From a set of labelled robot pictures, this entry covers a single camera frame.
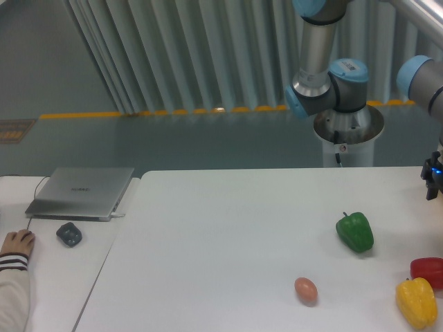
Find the person's hand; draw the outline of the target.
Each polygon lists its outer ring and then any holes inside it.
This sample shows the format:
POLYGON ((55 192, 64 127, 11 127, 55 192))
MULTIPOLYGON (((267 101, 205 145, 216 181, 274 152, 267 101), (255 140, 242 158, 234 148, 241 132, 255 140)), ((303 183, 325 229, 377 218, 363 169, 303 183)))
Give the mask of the person's hand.
POLYGON ((22 229, 18 232, 9 232, 3 241, 1 255, 22 255, 29 259, 35 245, 35 241, 26 243, 23 240, 29 231, 22 229))

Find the white striped sleeve forearm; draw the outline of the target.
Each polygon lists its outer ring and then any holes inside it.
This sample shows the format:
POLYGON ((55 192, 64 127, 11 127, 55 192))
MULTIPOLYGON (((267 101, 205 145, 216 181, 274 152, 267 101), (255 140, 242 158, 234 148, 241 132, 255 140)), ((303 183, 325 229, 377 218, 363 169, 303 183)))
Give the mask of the white striped sleeve forearm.
POLYGON ((25 331, 30 311, 28 257, 1 254, 1 331, 25 331))

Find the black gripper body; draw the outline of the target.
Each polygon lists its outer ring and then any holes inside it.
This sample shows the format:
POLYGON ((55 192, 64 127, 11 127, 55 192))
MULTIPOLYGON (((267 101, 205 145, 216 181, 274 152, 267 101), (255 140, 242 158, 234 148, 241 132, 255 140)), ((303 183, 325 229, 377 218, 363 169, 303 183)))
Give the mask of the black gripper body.
POLYGON ((421 179, 427 187, 442 187, 442 151, 434 151, 431 157, 425 160, 421 179))

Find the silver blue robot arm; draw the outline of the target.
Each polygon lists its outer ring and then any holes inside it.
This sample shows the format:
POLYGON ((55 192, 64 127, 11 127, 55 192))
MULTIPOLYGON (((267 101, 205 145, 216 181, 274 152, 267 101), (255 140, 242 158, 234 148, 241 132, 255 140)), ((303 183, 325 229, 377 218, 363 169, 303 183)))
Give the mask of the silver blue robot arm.
MULTIPOLYGON (((384 119, 367 105, 368 69, 351 58, 329 61, 337 23, 351 1, 292 1, 303 20, 302 55, 297 74, 285 88, 289 109, 314 118, 323 145, 323 167, 373 166, 374 142, 384 119)), ((387 1, 442 48, 442 1, 387 1)), ((416 55, 397 74, 397 87, 442 126, 442 61, 416 55)), ((442 194, 442 131, 437 151, 424 161, 426 199, 442 194)))

